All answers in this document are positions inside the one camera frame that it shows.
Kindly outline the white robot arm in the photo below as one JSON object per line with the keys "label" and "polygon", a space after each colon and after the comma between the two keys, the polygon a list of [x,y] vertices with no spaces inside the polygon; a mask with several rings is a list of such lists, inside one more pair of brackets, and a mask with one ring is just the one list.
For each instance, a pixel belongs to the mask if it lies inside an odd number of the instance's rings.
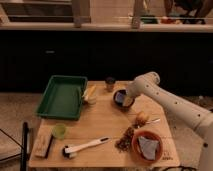
{"label": "white robot arm", "polygon": [[127,96],[135,99],[144,94],[183,120],[203,139],[198,171],[213,171],[213,112],[162,89],[159,84],[156,72],[139,75],[127,84]]}

